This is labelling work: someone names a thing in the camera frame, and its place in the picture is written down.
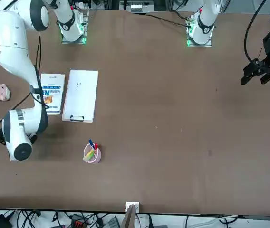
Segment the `book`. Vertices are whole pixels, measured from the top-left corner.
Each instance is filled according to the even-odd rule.
[[[61,113],[62,94],[65,75],[41,74],[41,86],[44,103],[49,106],[46,109],[48,115]]]

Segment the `brown table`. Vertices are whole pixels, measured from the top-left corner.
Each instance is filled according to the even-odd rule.
[[[270,215],[270,83],[240,84],[251,17],[221,14],[212,48],[186,48],[184,28],[115,10],[92,16],[86,45],[62,45],[51,14],[41,71],[98,70],[94,121],[50,116],[27,161],[9,161],[0,145],[0,207],[124,211],[139,201],[142,212]],[[269,31],[269,15],[258,16],[252,58]],[[34,61],[38,34],[29,34]],[[2,117],[28,85],[1,66],[0,83],[12,91]],[[98,165],[82,161],[89,138]]]

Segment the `pink cup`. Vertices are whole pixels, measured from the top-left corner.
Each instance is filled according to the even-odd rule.
[[[84,148],[83,151],[83,160],[84,157],[92,150],[92,147],[90,144],[86,145],[86,147]],[[100,162],[101,159],[101,150],[99,148],[97,148],[97,151],[94,152],[94,156],[88,160],[88,163],[92,163],[92,164],[97,164]]]

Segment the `paper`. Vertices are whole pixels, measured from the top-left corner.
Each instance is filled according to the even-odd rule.
[[[71,70],[62,115],[63,121],[92,123],[98,71]]]

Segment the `pink plush toy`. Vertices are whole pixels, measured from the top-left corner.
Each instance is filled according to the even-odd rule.
[[[5,84],[0,84],[0,101],[8,101],[10,98],[10,90]]]

